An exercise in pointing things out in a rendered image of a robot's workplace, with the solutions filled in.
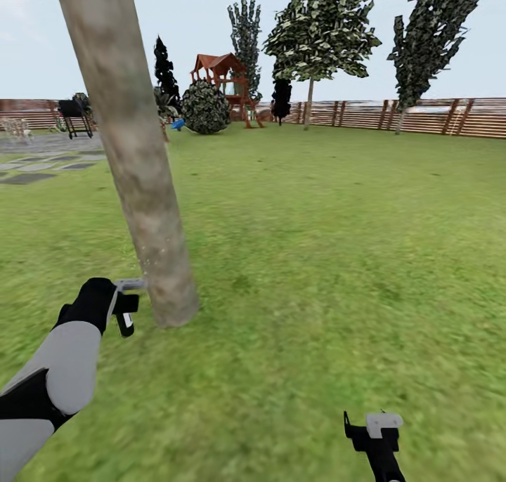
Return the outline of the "pesticide atomizer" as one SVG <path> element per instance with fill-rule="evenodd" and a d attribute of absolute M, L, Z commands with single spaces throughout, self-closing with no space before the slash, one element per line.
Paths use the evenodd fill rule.
<path fill-rule="evenodd" d="M 119 323 L 120 334 L 123 338 L 129 338 L 134 333 L 133 320 L 131 313 L 121 313 L 116 315 L 117 322 Z"/>

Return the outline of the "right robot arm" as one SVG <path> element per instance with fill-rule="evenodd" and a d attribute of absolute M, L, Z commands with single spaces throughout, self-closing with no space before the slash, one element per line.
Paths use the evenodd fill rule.
<path fill-rule="evenodd" d="M 344 413 L 345 435 L 352 439 L 356 451 L 366 452 L 376 482 L 405 482 L 393 452 L 398 452 L 397 428 L 402 426 L 403 418 L 398 413 L 367 413 L 367 426 L 351 426 Z"/>

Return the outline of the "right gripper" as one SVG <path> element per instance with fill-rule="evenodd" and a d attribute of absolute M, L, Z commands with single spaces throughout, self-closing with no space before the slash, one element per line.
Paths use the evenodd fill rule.
<path fill-rule="evenodd" d="M 376 455 L 389 455 L 393 457 L 393 452 L 398 452 L 398 434 L 393 428 L 381 428 L 381 438 L 371 438 L 365 426 L 351 426 L 347 421 L 347 413 L 344 413 L 345 435 L 352 439 L 356 451 L 366 452 L 369 462 Z"/>

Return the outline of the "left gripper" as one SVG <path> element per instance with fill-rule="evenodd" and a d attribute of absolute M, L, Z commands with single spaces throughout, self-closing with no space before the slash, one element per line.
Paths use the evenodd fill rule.
<path fill-rule="evenodd" d="M 138 294 L 121 294 L 120 304 L 113 310 L 112 315 L 134 313 L 138 310 Z"/>

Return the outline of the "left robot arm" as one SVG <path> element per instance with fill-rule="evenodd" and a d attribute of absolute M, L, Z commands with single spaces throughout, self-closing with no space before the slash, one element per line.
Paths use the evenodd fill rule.
<path fill-rule="evenodd" d="M 90 280 L 34 355 L 0 391 L 0 482 L 13 477 L 93 395 L 101 333 L 111 315 L 134 313 L 141 278 Z M 117 300 L 120 295 L 120 304 Z"/>

